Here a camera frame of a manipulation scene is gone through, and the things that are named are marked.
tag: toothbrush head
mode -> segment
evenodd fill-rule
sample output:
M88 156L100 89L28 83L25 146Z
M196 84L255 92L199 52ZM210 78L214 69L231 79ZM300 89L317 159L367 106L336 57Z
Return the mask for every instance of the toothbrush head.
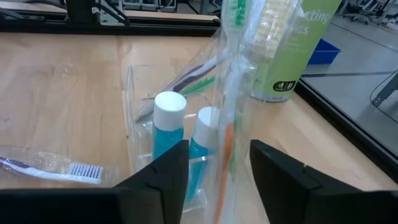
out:
M68 174L89 180L92 184L100 184L102 183L103 169L104 167L101 166L72 163L69 166Z
M282 38L289 30L292 19L301 9L302 0L267 0L253 5L253 28L246 30L244 39L249 48L266 58L274 58Z
M227 0L221 11L222 23L227 30L242 30L247 16L248 0Z

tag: plastic packaging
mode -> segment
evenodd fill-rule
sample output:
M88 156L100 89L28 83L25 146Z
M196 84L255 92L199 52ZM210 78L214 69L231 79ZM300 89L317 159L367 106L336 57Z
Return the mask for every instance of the plastic packaging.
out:
M294 0L278 2L290 6L291 1ZM297 10L269 10L267 2L276 0L224 2L220 30L180 75L170 65L143 65L128 71L129 151L135 172L152 160L152 111L156 94L172 90L186 97L184 139L192 139L200 109L216 108L210 119L210 124L216 127L216 144L206 149L211 153L190 158L190 167L199 167L200 174L196 169L190 171L194 178L188 183L182 223L241 224L267 220L248 157L250 94L258 65L264 60L272 63L278 49L285 47L285 36L292 29L286 23L280 33L273 24L297 17ZM294 7L299 7L299 0L295 2Z
M50 152L28 147L0 146L0 168L26 179L52 180L114 186L119 179L119 169L72 161Z

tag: green box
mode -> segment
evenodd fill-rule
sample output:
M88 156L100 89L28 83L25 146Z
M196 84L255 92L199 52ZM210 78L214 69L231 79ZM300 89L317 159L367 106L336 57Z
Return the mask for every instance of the green box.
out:
M292 96L315 47L332 20L341 0L303 0L304 16L294 22L285 45L275 58L257 65L252 96L265 101L284 101Z

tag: wooden table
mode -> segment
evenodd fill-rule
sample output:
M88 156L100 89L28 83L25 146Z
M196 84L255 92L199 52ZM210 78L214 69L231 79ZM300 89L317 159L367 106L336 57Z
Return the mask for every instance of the wooden table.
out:
M31 6L1 2L0 7ZM45 6L45 10L59 9ZM53 152L89 164L118 167L118 180L129 177L132 169L123 106L127 67L169 65L178 72L208 41L199 37L0 33L0 149L19 146L31 154ZM360 189L398 189L298 95L285 103L255 101L253 105L253 139ZM0 169L0 189L16 187L65 184Z

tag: black frame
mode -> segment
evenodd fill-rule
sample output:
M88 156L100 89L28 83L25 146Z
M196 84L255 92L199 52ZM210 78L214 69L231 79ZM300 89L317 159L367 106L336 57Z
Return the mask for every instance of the black frame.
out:
M0 20L1 32L30 32L39 34L92 34L92 35L167 35L211 37L220 27L217 19L168 19L155 17L128 17L129 26L102 26L65 22L67 13L7 9L26 18Z
M374 139L356 121L302 78L297 82L295 92L395 183L398 183L398 157L386 146Z

